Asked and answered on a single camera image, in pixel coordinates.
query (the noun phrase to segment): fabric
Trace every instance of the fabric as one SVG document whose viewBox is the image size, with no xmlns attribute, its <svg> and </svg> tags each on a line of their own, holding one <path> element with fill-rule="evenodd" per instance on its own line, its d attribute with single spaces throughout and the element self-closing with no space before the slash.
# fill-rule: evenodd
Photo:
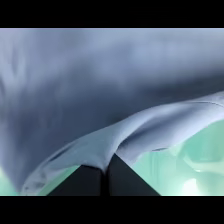
<svg viewBox="0 0 224 224">
<path fill-rule="evenodd" d="M 18 191 L 36 191 L 70 166 L 105 170 L 114 153 L 131 164 L 223 119 L 223 36 L 224 29 L 0 29 L 5 173 Z"/>
</svg>

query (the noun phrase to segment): teal surface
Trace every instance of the teal surface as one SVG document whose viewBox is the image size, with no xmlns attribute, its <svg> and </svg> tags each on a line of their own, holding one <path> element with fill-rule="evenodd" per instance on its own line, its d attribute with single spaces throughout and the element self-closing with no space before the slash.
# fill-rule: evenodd
<svg viewBox="0 0 224 224">
<path fill-rule="evenodd" d="M 132 167 L 161 195 L 224 195 L 224 121 L 214 123 L 184 143 L 145 153 Z M 49 183 L 46 195 L 77 167 Z M 0 169 L 0 195 L 17 195 Z"/>
</svg>

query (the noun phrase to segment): gray-blue cloth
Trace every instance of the gray-blue cloth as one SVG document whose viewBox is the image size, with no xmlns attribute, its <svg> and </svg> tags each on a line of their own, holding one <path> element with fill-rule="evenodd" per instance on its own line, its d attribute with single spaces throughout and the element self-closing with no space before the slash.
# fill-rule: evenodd
<svg viewBox="0 0 224 224">
<path fill-rule="evenodd" d="M 115 152 L 129 164 L 223 119 L 223 37 L 224 29 L 0 29 L 1 166 L 21 191 L 43 170 L 105 170 Z"/>
</svg>

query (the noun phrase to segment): green surface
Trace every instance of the green surface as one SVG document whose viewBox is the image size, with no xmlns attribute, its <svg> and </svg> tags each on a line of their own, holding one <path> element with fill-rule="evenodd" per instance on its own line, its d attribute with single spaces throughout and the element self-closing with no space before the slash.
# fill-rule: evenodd
<svg viewBox="0 0 224 224">
<path fill-rule="evenodd" d="M 132 167 L 161 195 L 224 195 L 224 121 L 217 122 L 186 142 L 160 152 L 145 153 Z M 49 183 L 46 195 L 77 167 Z M 0 170 L 0 195 L 17 195 Z"/>
</svg>

